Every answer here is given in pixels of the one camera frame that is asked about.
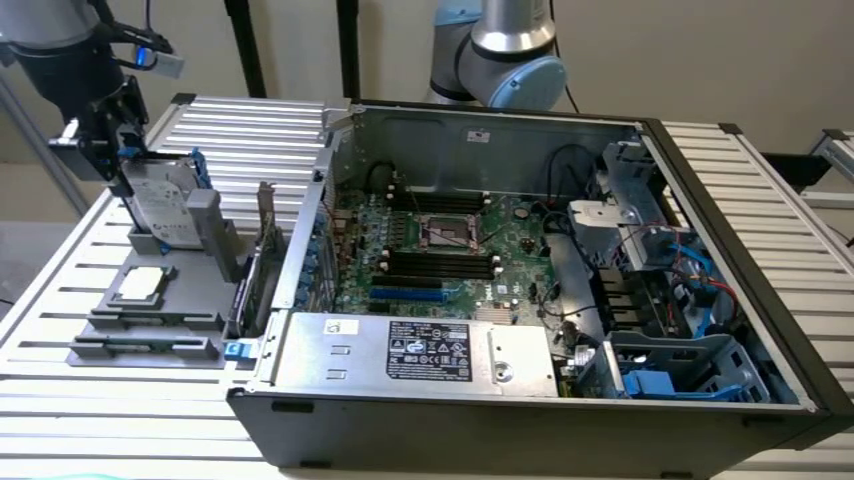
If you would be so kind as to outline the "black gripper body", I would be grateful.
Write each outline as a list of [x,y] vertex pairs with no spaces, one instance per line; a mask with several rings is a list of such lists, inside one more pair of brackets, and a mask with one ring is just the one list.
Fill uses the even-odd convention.
[[101,119],[91,105],[105,100],[114,119],[131,124],[131,115],[114,98],[126,76],[109,43],[77,43],[51,49],[12,43],[11,51],[38,93],[59,108],[64,124],[73,119],[82,124]]

